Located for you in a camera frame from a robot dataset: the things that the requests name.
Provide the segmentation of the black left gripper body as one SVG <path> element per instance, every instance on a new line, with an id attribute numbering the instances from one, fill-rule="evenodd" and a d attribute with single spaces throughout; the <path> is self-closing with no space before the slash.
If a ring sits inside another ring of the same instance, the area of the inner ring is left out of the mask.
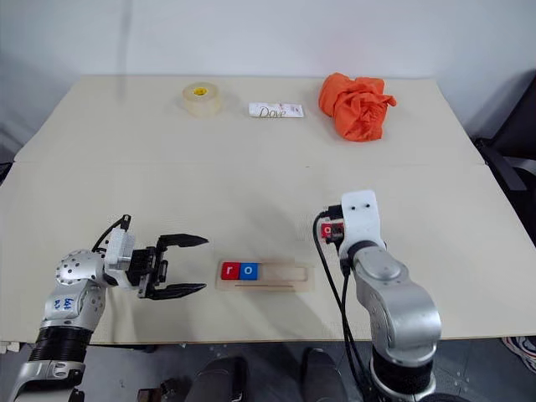
<path id="1" fill-rule="evenodd" d="M 133 251 L 126 276 L 140 298 L 165 297 L 165 291 L 157 287 L 167 277 L 168 261 L 164 259 L 167 250 L 167 246 L 150 246 Z"/>

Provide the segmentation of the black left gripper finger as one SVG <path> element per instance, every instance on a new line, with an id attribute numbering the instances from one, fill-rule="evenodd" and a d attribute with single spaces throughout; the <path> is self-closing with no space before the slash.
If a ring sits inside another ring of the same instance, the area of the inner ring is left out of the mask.
<path id="1" fill-rule="evenodd" d="M 204 237 L 193 234 L 165 234 L 159 237 L 156 250 L 158 252 L 166 252 L 168 247 L 171 246 L 188 248 L 207 244 L 208 242 Z"/>
<path id="2" fill-rule="evenodd" d="M 156 288 L 154 285 L 147 285 L 139 293 L 141 299 L 150 300 L 171 300 L 186 297 L 197 291 L 203 290 L 207 285 L 204 283 L 183 283 L 172 284 L 164 288 Z"/>

